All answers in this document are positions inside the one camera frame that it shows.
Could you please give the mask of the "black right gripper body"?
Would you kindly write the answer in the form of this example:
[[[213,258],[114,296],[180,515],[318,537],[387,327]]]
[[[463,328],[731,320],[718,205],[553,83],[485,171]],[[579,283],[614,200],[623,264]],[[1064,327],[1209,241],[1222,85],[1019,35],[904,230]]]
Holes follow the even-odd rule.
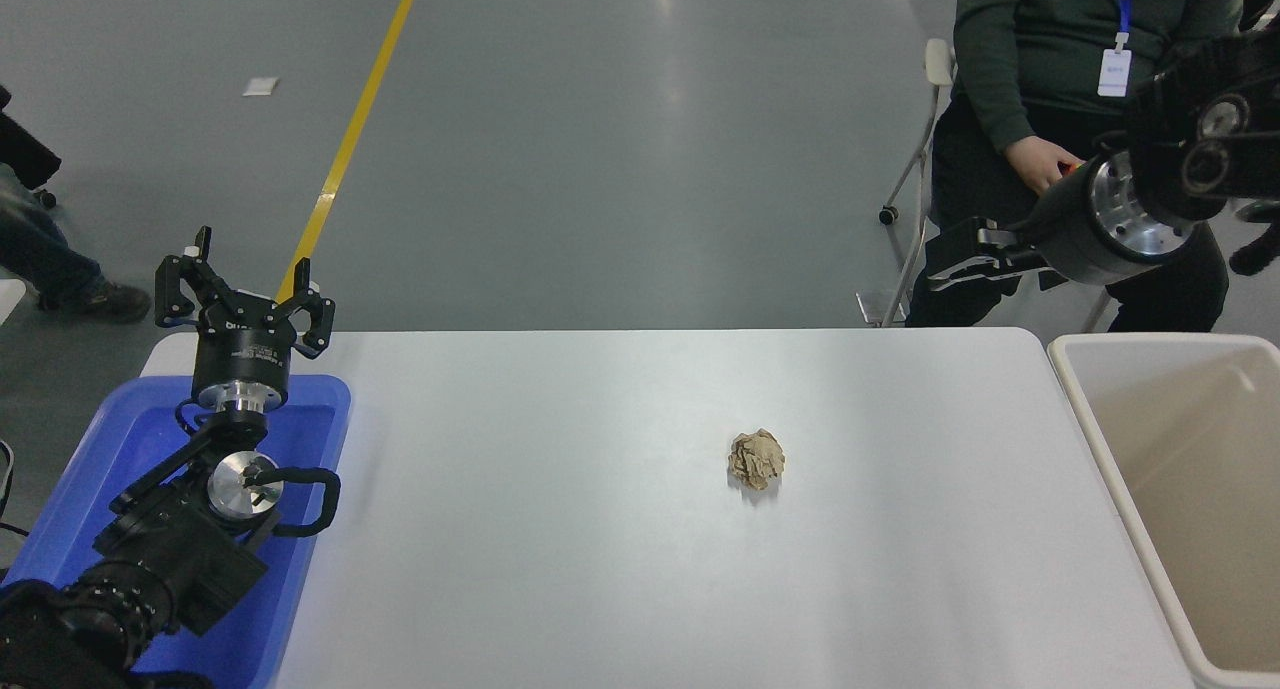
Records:
[[[1140,202],[1128,155],[1100,155],[1042,193],[1028,237],[1070,282],[1111,286],[1178,257],[1193,223]]]

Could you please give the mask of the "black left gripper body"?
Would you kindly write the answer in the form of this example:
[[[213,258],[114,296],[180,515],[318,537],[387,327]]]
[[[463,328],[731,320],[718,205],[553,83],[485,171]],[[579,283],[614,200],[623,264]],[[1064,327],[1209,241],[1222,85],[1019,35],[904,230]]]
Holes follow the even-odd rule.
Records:
[[[285,396],[297,333],[287,324],[268,325],[268,316],[275,314],[271,300],[236,300],[232,307],[223,302],[202,307],[191,393],[201,396],[219,385],[247,382]]]

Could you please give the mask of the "person's right hand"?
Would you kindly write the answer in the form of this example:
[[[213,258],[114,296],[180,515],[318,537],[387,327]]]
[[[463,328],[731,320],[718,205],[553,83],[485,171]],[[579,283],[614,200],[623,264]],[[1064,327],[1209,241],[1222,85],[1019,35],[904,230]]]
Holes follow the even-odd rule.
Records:
[[[1062,146],[1028,136],[1002,150],[1010,168],[1036,196],[1043,196],[1055,184],[1085,164],[1075,152]]]

